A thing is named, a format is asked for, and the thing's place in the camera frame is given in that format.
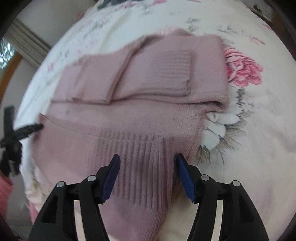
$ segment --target mattress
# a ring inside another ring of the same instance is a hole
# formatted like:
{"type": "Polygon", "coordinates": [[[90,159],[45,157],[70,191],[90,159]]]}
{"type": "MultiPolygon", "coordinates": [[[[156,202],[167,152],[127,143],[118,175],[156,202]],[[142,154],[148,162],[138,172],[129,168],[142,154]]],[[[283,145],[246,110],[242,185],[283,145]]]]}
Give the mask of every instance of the mattress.
{"type": "MultiPolygon", "coordinates": [[[[196,35],[217,34],[224,42],[229,77],[229,108],[208,113],[195,165],[218,182],[239,180],[276,241],[296,212],[296,62],[271,28],[235,0],[145,0],[96,7],[53,47],[33,77],[15,126],[46,114],[63,68],[83,55],[109,53],[152,33],[183,28],[196,35]]],[[[28,199],[40,210],[53,187],[23,140],[21,173],[28,199]]],[[[170,207],[158,241],[186,240],[197,205],[181,190],[170,207]]],[[[80,214],[77,231],[84,239],[80,214]]],[[[222,203],[212,240],[218,240],[222,203]]]]}

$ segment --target person's arm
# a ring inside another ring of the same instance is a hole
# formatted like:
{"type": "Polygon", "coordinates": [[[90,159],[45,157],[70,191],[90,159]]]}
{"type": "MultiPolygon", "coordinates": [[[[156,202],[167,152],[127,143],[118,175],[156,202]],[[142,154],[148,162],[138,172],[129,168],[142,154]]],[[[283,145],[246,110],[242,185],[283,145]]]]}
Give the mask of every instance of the person's arm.
{"type": "Polygon", "coordinates": [[[8,198],[13,190],[13,183],[9,177],[3,175],[0,171],[0,213],[2,217],[6,218],[6,209],[8,198]]]}

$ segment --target curtain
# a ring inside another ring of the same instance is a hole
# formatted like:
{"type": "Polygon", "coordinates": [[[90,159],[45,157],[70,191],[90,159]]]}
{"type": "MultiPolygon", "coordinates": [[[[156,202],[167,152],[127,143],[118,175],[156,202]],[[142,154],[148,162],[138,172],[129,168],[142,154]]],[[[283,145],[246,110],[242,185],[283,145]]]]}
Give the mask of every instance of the curtain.
{"type": "Polygon", "coordinates": [[[15,19],[10,25],[4,38],[36,68],[41,65],[50,50],[46,43],[18,19],[15,19]]]}

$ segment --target metal pin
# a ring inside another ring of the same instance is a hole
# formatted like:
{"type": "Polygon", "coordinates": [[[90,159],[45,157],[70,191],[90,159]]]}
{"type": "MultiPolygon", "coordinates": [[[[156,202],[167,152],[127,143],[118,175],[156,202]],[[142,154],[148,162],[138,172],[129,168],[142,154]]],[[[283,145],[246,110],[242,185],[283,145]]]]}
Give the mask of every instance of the metal pin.
{"type": "Polygon", "coordinates": [[[65,185],[65,182],[58,182],[57,187],[58,187],[58,188],[61,188],[61,187],[63,187],[64,185],[65,185]]]}
{"type": "Polygon", "coordinates": [[[232,184],[233,186],[236,186],[236,187],[240,186],[240,182],[237,180],[233,181],[232,184]]]}
{"type": "Polygon", "coordinates": [[[202,180],[208,181],[210,177],[208,175],[202,175],[202,180]]]}
{"type": "Polygon", "coordinates": [[[94,180],[96,180],[96,176],[91,175],[87,178],[88,181],[93,182],[94,180]]]}

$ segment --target folded sweater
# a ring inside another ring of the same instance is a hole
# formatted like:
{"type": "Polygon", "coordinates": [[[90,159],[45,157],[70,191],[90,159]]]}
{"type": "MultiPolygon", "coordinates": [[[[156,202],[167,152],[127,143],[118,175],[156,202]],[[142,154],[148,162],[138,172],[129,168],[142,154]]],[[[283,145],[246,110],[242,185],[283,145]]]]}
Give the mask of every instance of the folded sweater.
{"type": "Polygon", "coordinates": [[[119,154],[114,190],[100,207],[107,232],[154,241],[174,191],[174,154],[193,161],[204,114],[227,104],[218,36],[144,36],[65,68],[32,157],[53,186],[80,182],[119,154]]]}

